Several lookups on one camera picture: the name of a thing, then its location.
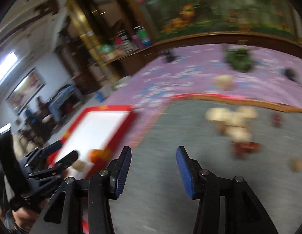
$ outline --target fish tank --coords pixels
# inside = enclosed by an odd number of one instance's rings
[[[240,31],[296,40],[288,0],[136,0],[156,36],[166,40],[190,34]]]

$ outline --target metal screw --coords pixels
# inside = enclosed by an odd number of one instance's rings
[[[73,181],[74,181],[74,178],[73,178],[73,177],[68,177],[68,178],[66,178],[66,183],[67,183],[67,184],[71,184],[71,183],[73,183]]]
[[[108,171],[108,170],[101,170],[101,171],[99,172],[99,174],[100,174],[100,176],[106,176],[106,175],[109,174],[109,171]]]
[[[244,179],[241,176],[236,176],[235,177],[236,182],[242,183]]]
[[[200,174],[202,174],[203,176],[206,176],[206,175],[209,174],[209,170],[201,169],[201,170],[200,170]]]

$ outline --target red frame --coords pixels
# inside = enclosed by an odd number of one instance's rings
[[[118,144],[122,140],[125,132],[128,130],[130,125],[132,124],[133,120],[136,118],[136,113],[133,111],[133,107],[131,105],[102,105],[102,106],[95,106],[95,107],[88,107],[85,108],[79,116],[76,118],[76,120],[71,124],[69,129],[64,133],[64,136],[62,137],[61,141],[64,144],[66,140],[70,137],[70,134],[74,131],[74,129],[77,127],[77,125],[81,122],[81,120],[85,117],[85,115],[89,112],[93,111],[129,111],[129,114],[127,118],[124,120],[124,122],[119,126],[116,133],[113,135],[111,140],[108,142],[106,148],[102,152],[101,158],[94,163],[94,166],[91,168],[91,170],[88,172],[86,177],[91,177],[98,171],[104,169],[107,164],[110,162],[115,150],[117,149]],[[58,155],[60,150],[53,153],[48,158],[49,165],[53,165],[55,157]]]

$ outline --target framed painting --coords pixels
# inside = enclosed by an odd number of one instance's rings
[[[10,104],[13,111],[20,115],[25,106],[32,100],[32,98],[39,92],[45,83],[41,76],[33,68],[25,78],[14,88],[6,101]]]

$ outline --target purple play mat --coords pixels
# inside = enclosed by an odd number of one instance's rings
[[[164,57],[159,57],[150,62],[104,102],[105,105],[134,105],[138,112],[135,124],[120,145],[135,147],[164,104],[177,94],[226,94],[302,108],[302,86],[282,75],[284,68],[293,68],[302,84],[302,60],[275,50],[247,48],[256,61],[255,68],[247,74],[233,71],[224,62],[222,44],[175,48],[178,60],[167,64]],[[218,75],[232,75],[234,89],[222,91],[216,87],[214,78]]]

